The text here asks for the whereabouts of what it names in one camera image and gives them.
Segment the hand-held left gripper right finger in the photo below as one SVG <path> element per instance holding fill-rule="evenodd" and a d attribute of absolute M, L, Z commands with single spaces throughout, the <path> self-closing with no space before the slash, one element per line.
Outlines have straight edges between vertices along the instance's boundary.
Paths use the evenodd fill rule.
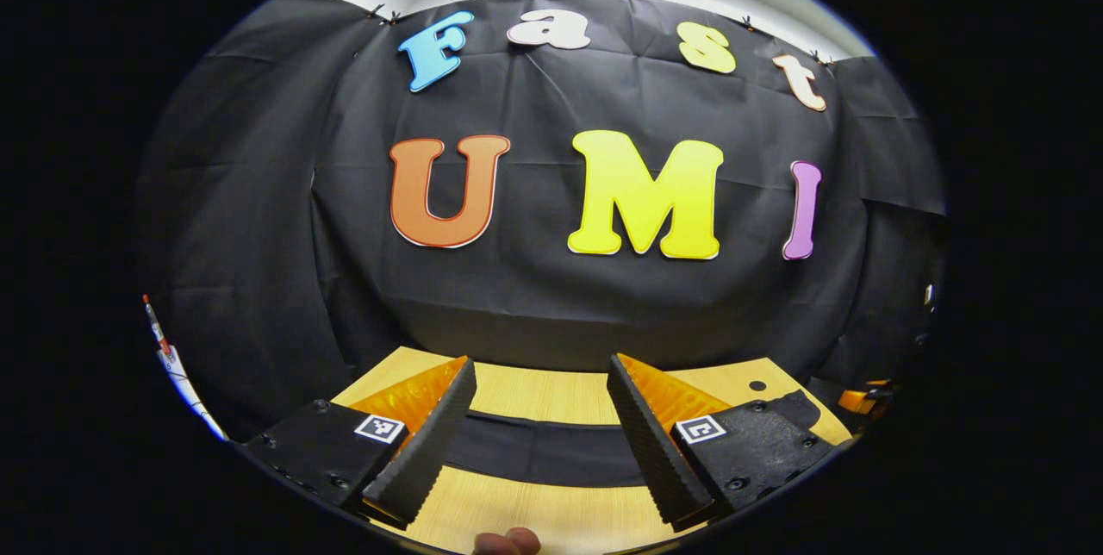
<path fill-rule="evenodd" d="M 726 402 L 638 359 L 611 359 L 607 389 L 658 516 L 689 530 L 760 503 L 835 456 L 804 389 Z"/>

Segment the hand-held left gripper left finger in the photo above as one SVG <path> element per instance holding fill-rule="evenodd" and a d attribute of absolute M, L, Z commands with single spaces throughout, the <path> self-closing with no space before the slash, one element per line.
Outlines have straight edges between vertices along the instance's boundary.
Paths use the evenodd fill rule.
<path fill-rule="evenodd" d="M 350 406 L 315 399 L 243 450 L 328 506 L 403 530 L 416 520 L 476 394 L 468 356 Z"/>

